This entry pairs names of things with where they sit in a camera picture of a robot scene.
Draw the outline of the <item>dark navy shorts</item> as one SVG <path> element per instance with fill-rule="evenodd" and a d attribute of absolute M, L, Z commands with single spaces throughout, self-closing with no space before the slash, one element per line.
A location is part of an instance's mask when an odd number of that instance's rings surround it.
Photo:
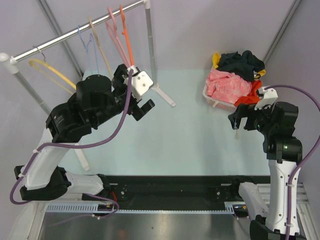
<path fill-rule="evenodd" d="M 266 74 L 265 63 L 250 50 L 223 53 L 217 63 L 218 71 L 234 73 L 247 82 L 253 82 Z"/>

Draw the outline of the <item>pink hanger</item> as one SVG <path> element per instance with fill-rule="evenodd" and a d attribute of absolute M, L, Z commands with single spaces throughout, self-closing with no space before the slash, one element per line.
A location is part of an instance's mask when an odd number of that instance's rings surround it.
<path fill-rule="evenodd" d="M 109 16 L 111 17 L 111 20 L 112 20 L 112 25 L 110 25 L 108 21 L 105 22 L 107 32 L 108 32 L 110 38 L 112 39 L 124 65 L 126 66 L 126 68 L 129 68 L 130 67 L 129 58 L 126 54 L 126 51 L 123 47 L 121 40 L 119 39 L 118 26 L 117 26 L 117 22 L 114 17 L 113 11 L 110 7 L 108 7 L 107 10 L 108 10 Z"/>

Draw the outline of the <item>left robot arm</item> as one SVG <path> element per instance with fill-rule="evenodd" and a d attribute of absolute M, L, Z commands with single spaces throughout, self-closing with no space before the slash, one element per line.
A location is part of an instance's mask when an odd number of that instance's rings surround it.
<path fill-rule="evenodd" d="M 115 138 L 126 116 L 136 121 L 153 107 L 148 100 L 139 106 L 142 96 L 152 87 L 149 75 L 137 66 L 117 67 L 113 78 L 92 74 L 76 84 L 75 93 L 67 102 L 57 105 L 48 115 L 38 147 L 26 165 L 14 169 L 21 203 L 52 201 L 66 194 L 81 194 L 84 201 L 105 200 L 112 187 L 104 174 L 75 174 L 60 167 L 71 150 L 81 150 L 82 137 L 115 116 L 120 121 L 111 134 Z"/>

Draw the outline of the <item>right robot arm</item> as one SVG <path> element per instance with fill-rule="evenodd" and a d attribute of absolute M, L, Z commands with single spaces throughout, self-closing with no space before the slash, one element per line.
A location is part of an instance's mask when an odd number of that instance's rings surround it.
<path fill-rule="evenodd" d="M 304 240 L 297 219 L 297 180 L 295 170 L 302 161 L 302 143 L 293 136 L 299 109 L 288 102 L 276 102 L 257 109 L 240 104 L 228 116 L 231 127 L 257 130 L 264 136 L 262 144 L 270 172 L 269 204 L 259 193 L 258 186 L 244 181 L 230 188 L 231 196 L 244 200 L 250 217 L 249 235 L 252 240 Z"/>

